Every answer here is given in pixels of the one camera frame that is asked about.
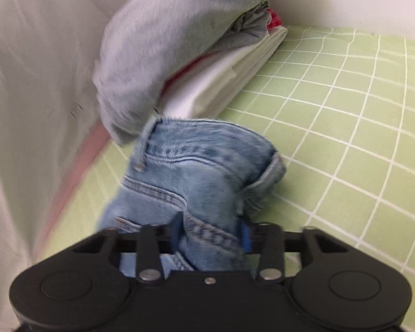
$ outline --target denim waistband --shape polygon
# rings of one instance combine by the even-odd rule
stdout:
[[[143,171],[147,157],[203,159],[229,169],[242,182],[250,182],[268,167],[275,153],[275,147],[264,137],[233,123],[156,115],[137,139],[133,163],[137,171]]]

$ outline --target screw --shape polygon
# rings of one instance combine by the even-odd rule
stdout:
[[[205,282],[207,285],[214,285],[214,284],[217,282],[217,280],[216,280],[215,278],[213,278],[213,277],[206,277],[206,278],[204,279],[204,282]]]
[[[150,281],[155,281],[159,279],[162,276],[162,274],[156,269],[150,268],[150,269],[144,269],[138,274],[138,276],[140,277],[140,279],[146,282],[150,282]]]
[[[260,276],[265,281],[273,281],[281,278],[283,274],[279,269],[276,268],[265,268],[260,271]]]

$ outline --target belt loop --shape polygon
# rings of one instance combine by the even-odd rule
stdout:
[[[155,124],[161,120],[160,115],[154,113],[143,127],[142,134],[138,136],[134,152],[134,169],[139,172],[146,170],[146,147]]]

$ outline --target folded jeans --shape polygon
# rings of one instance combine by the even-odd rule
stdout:
[[[167,224],[182,212],[178,252],[161,256],[166,275],[173,269],[248,269],[239,217],[255,217],[285,171],[274,146],[244,127],[154,116],[98,229],[137,232],[146,224]],[[123,254],[120,270],[135,275],[135,254]]]

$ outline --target bed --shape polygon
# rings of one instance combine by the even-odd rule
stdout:
[[[413,287],[404,327],[415,331],[415,41],[351,28],[288,30],[218,116],[266,136],[288,165],[259,220],[316,226],[401,271]],[[213,106],[209,117],[222,108]],[[108,142],[43,257],[94,231],[131,151]],[[295,256],[286,263],[290,275],[299,269]]]

